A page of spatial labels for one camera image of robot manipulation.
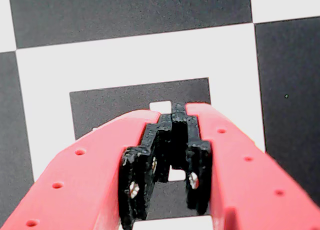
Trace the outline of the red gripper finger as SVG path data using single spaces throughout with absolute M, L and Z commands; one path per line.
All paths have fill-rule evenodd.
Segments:
M 176 103 L 184 124 L 187 201 L 215 230 L 317 230 L 320 209 L 231 120 L 206 103 Z
M 3 225 L 5 230 L 130 230 L 145 220 L 169 140 L 169 114 L 121 115 L 59 152 Z

